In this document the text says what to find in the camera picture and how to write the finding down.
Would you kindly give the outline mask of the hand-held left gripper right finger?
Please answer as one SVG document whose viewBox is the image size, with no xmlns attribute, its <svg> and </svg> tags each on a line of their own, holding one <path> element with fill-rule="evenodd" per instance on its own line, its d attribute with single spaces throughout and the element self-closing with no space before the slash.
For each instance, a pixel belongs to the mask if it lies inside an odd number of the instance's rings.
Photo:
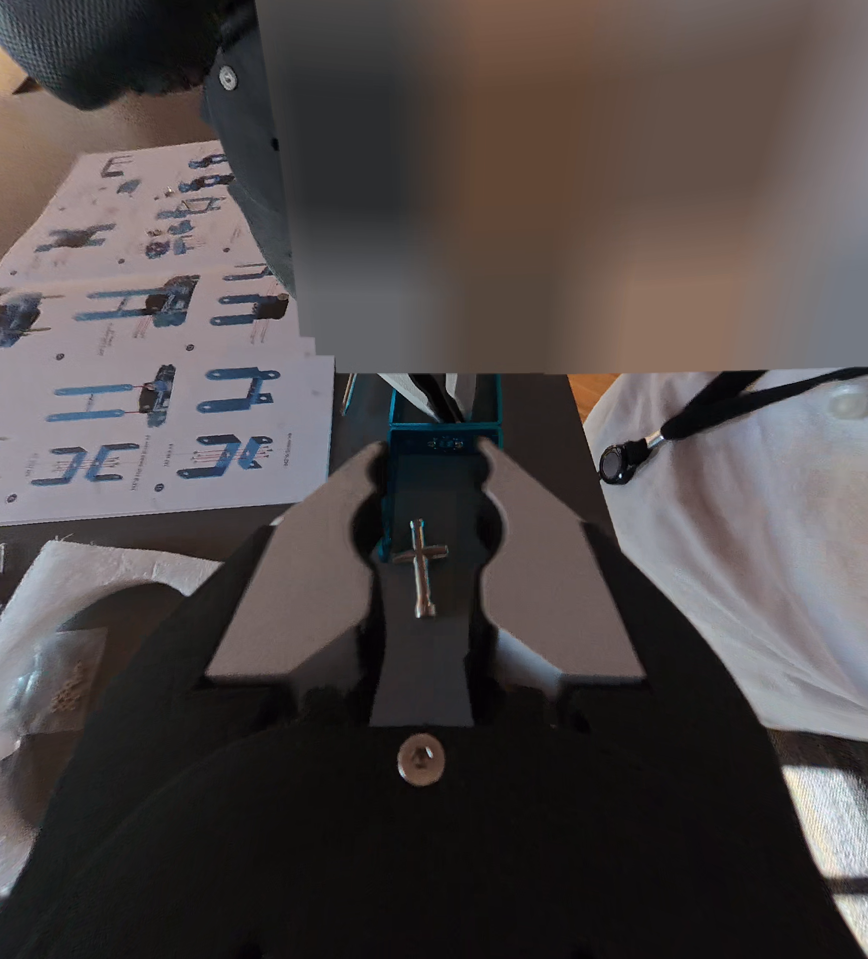
<svg viewBox="0 0 868 959">
<path fill-rule="evenodd" d="M 481 608 L 496 631 L 492 675 L 550 701 L 569 686 L 638 684 L 632 645 L 582 518 L 487 438 L 483 491 L 500 541 L 481 574 Z"/>
</svg>

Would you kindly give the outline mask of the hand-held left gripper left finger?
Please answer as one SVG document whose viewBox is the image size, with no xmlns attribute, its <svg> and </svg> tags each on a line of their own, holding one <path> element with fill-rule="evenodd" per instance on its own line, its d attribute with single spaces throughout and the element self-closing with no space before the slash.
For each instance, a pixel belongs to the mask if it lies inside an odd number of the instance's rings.
<svg viewBox="0 0 868 959">
<path fill-rule="evenodd" d="M 357 684 L 382 537 L 387 447 L 346 461 L 278 523 L 206 677 L 218 684 Z"/>
</svg>

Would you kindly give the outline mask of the metal cross wrench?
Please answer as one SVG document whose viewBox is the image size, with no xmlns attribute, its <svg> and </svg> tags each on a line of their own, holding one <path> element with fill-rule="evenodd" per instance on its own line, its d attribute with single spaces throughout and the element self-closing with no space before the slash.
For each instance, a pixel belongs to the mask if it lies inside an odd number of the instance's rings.
<svg viewBox="0 0 868 959">
<path fill-rule="evenodd" d="M 426 533 L 426 521 L 421 518 L 409 523 L 411 546 L 393 553 L 390 562 L 395 565 L 410 565 L 415 589 L 415 612 L 417 619 L 437 616 L 437 607 L 433 600 L 430 583 L 430 564 L 446 559 L 449 547 L 445 544 L 429 544 Z"/>
</svg>

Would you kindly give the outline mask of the printed instruction sheet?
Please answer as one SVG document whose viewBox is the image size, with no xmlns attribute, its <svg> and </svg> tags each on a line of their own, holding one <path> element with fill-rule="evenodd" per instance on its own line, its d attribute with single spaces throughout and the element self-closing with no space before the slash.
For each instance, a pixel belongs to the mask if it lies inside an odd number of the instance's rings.
<svg viewBox="0 0 868 959">
<path fill-rule="evenodd" d="M 308 359 L 298 311 L 260 264 L 0 288 L 0 361 Z"/>
<path fill-rule="evenodd" d="M 197 274 L 261 279 L 265 264 L 217 141 L 84 154 L 0 261 L 0 288 Z"/>
<path fill-rule="evenodd" d="M 0 375 L 0 525 L 291 505 L 327 479 L 331 358 L 183 352 Z"/>
</svg>

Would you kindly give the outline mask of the person's white shirt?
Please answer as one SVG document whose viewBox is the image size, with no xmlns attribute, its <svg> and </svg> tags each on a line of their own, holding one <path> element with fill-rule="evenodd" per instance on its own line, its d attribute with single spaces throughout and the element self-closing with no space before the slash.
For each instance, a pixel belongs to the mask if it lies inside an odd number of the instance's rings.
<svg viewBox="0 0 868 959">
<path fill-rule="evenodd" d="M 603 490 L 622 552 L 763 725 L 868 741 L 868 376 L 663 444 Z"/>
</svg>

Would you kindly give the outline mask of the clear plastic parts bag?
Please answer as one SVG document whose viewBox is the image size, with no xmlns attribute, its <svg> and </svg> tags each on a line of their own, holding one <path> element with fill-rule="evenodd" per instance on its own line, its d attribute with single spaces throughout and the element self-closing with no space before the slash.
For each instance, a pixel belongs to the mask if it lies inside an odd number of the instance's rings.
<svg viewBox="0 0 868 959">
<path fill-rule="evenodd" d="M 83 729 L 107 630 L 57 631 L 36 641 L 14 676 L 1 715 L 0 760 L 37 735 Z"/>
</svg>

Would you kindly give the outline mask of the white foam packing tray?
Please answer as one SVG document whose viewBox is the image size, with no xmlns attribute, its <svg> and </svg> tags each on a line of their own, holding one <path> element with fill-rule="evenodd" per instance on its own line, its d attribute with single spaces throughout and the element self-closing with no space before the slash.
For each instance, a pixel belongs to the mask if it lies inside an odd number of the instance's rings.
<svg viewBox="0 0 868 959">
<path fill-rule="evenodd" d="M 212 560 L 149 549 L 47 542 L 0 613 L 0 897 L 9 894 L 37 832 L 9 768 L 27 737 L 83 729 L 108 646 L 103 627 L 64 626 L 95 603 L 162 585 L 191 595 Z"/>
</svg>

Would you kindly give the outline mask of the blue metal bracket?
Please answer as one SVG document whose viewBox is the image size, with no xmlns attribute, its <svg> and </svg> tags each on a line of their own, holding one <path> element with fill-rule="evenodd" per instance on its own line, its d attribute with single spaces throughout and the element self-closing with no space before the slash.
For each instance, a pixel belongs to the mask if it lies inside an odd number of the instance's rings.
<svg viewBox="0 0 868 959">
<path fill-rule="evenodd" d="M 423 375 L 427 386 L 463 414 L 458 422 L 440 422 L 429 409 L 429 396 L 411 377 L 384 374 L 393 390 L 387 433 L 387 486 L 382 504 L 380 558 L 410 545 L 408 522 L 419 505 L 436 495 L 463 495 L 472 489 L 484 462 L 478 442 L 504 447 L 503 390 L 499 374 Z"/>
</svg>

